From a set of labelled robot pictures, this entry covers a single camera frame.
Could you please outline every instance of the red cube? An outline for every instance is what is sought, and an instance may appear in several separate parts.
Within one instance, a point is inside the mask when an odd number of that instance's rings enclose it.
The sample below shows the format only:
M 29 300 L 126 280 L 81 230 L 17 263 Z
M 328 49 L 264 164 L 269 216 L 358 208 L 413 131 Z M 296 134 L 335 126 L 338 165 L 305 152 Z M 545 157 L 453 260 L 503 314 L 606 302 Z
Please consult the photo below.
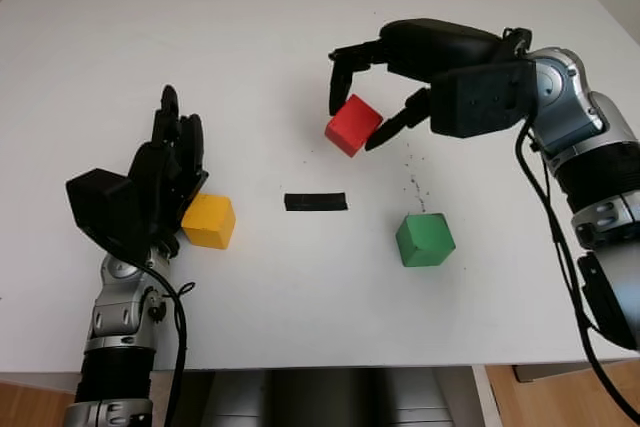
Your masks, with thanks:
M 357 95 L 352 95 L 327 124 L 324 135 L 349 157 L 367 142 L 375 132 L 382 116 Z

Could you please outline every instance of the green cube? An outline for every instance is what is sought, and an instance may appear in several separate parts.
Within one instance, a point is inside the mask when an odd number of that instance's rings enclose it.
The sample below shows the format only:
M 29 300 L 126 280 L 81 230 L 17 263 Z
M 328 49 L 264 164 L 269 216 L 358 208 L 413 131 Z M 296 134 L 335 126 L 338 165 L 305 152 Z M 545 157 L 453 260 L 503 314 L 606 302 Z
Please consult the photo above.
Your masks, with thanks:
M 456 248 L 442 214 L 407 215 L 396 241 L 405 267 L 440 265 Z

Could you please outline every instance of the wooden block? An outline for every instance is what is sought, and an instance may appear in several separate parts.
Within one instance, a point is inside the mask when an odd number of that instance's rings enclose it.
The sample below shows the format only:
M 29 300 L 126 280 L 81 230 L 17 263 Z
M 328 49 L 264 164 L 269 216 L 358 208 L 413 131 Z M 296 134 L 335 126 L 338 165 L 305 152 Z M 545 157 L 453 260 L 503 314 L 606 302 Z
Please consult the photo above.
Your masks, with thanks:
M 324 135 L 349 157 L 367 142 L 382 122 L 382 116 L 360 97 L 352 95 L 333 116 Z
M 182 218 L 182 229 L 192 244 L 214 249 L 229 246 L 235 225 L 231 199 L 219 195 L 196 195 Z
M 396 241 L 405 267 L 440 265 L 456 248 L 442 214 L 407 215 Z

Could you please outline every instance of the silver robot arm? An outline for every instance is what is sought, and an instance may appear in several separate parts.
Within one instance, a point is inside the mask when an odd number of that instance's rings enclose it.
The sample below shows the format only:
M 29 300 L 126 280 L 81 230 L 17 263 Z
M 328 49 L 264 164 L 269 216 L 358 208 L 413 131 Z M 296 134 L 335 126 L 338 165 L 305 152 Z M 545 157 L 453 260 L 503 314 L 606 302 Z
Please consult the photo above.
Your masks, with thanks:
M 168 260 L 157 250 L 148 266 L 165 278 Z M 107 254 L 100 269 L 85 344 L 82 379 L 64 427 L 151 427 L 150 378 L 157 324 L 164 320 L 163 289 L 148 274 Z
M 580 58 L 546 48 L 536 63 L 533 133 L 567 195 L 583 293 L 603 335 L 640 349 L 640 145 L 615 104 L 590 90 Z

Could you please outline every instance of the yellow cube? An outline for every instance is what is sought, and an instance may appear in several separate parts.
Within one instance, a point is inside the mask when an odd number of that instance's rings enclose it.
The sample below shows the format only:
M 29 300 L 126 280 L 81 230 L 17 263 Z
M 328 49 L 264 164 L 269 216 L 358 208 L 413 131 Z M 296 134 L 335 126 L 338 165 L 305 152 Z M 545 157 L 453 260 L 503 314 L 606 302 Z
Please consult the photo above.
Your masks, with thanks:
M 214 249 L 229 246 L 235 225 L 231 199 L 220 195 L 196 195 L 182 218 L 182 228 L 192 244 Z

